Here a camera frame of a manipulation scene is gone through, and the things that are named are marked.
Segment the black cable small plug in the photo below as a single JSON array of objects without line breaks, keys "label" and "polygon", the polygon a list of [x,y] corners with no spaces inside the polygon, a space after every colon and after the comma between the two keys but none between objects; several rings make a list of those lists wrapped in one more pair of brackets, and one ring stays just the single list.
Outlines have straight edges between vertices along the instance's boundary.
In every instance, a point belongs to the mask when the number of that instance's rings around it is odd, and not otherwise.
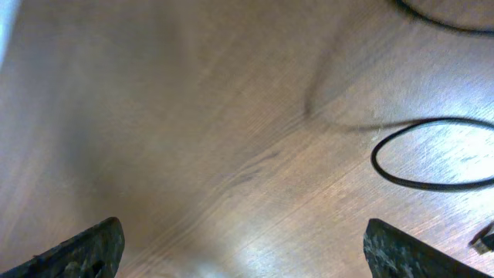
[{"label": "black cable small plug", "polygon": [[[394,1],[395,5],[403,12],[409,14],[410,16],[420,19],[423,22],[427,22],[431,25],[435,25],[442,29],[448,29],[453,32],[463,33],[470,36],[488,36],[493,37],[493,28],[490,29],[474,29],[461,25],[454,25],[450,22],[442,21],[440,19],[435,19],[427,16],[426,13],[421,12],[416,9],[413,5],[409,4],[403,0]],[[379,164],[377,160],[377,155],[379,151],[383,148],[386,143],[390,143],[392,140],[405,135],[408,132],[417,130],[419,128],[424,128],[426,126],[431,126],[434,124],[464,124],[472,127],[481,127],[486,130],[493,130],[493,123],[476,120],[466,117],[436,117],[428,118],[423,120],[413,120],[413,124],[394,132],[393,134],[387,136],[382,141],[380,141],[372,150],[370,155],[370,162],[374,170],[385,180],[400,185],[406,188],[420,189],[425,191],[436,191],[436,192],[456,192],[456,191],[468,191],[473,189],[487,188],[493,186],[493,178],[486,178],[478,181],[469,181],[458,184],[441,184],[441,183],[431,183],[424,181],[413,181],[404,178],[399,178],[398,176],[392,175],[385,171]],[[490,222],[485,228],[478,232],[472,240],[469,242],[469,246],[474,249],[478,254],[492,253],[493,252],[493,222]]]}]

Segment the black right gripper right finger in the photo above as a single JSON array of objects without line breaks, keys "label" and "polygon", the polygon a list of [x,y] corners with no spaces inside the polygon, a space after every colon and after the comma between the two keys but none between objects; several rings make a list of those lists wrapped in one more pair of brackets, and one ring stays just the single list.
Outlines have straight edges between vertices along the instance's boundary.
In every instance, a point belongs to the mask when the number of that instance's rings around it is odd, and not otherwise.
[{"label": "black right gripper right finger", "polygon": [[491,278],[380,219],[369,220],[363,244],[374,278]]}]

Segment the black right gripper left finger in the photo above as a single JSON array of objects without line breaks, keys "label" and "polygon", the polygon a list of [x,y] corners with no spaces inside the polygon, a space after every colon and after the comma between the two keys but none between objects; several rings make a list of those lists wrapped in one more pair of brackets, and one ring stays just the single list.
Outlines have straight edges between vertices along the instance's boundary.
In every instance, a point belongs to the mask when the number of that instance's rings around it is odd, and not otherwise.
[{"label": "black right gripper left finger", "polygon": [[1,276],[114,278],[124,247],[124,231],[120,220],[109,217]]}]

